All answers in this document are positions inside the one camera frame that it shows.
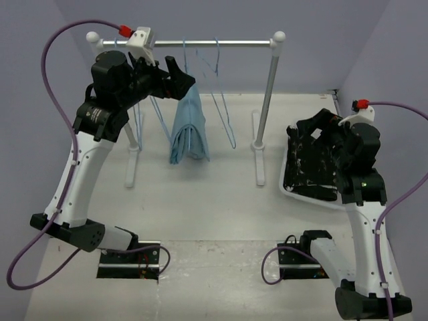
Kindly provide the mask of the blue wire hanger holding trousers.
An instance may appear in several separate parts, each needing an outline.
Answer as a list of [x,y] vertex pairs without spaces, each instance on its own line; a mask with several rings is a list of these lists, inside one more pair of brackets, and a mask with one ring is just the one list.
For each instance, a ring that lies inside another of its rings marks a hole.
[[[188,67],[188,62],[187,62],[187,52],[186,52],[186,37],[183,37],[183,57],[184,57],[184,64],[185,64],[185,72],[188,74],[189,72],[189,67]],[[188,138],[188,143],[187,143],[187,152],[188,154],[191,154],[191,141],[192,141],[192,129],[193,129],[193,124],[192,124],[192,118],[191,118],[191,102],[190,102],[190,96],[189,96],[189,92],[187,93],[187,98],[186,98],[186,107],[187,107],[187,113],[188,113],[188,117],[189,117],[189,123],[187,126],[187,130],[188,130],[188,134],[187,134],[187,138]]]

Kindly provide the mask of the light blue trousers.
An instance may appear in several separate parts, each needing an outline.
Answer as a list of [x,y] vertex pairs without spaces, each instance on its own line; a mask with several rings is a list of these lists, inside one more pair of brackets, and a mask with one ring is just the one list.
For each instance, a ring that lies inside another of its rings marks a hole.
[[201,97],[195,84],[177,104],[169,156],[172,165],[179,164],[184,157],[210,161],[205,122]]

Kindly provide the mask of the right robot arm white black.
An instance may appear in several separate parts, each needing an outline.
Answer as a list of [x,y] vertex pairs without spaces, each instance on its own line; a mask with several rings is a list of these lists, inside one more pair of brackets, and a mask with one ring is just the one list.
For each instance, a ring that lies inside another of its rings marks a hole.
[[352,228],[355,267],[326,231],[305,231],[298,246],[300,258],[317,261],[335,285],[336,308],[344,320],[392,320],[413,309],[400,291],[383,237],[387,193],[374,168],[381,135],[373,120],[372,108],[346,118],[323,108],[296,123],[299,139],[309,138],[333,162],[335,185]]

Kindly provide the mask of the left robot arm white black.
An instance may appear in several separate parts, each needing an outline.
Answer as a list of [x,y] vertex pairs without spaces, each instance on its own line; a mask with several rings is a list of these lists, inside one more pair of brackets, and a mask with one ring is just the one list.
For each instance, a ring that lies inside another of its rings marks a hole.
[[167,70],[161,70],[116,50],[96,57],[92,83],[72,125],[66,167],[50,204],[32,215],[33,228],[87,252],[115,252],[125,263],[138,257],[137,234],[89,219],[88,207],[104,161],[128,124],[128,110],[148,96],[181,100],[195,84],[173,56],[165,62]]

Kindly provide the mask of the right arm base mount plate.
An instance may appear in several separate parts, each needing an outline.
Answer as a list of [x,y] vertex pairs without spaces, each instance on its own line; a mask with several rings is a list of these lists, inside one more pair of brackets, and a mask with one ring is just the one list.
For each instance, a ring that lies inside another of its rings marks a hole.
[[328,279],[327,273],[312,259],[290,251],[278,250],[280,276],[283,280],[319,280]]

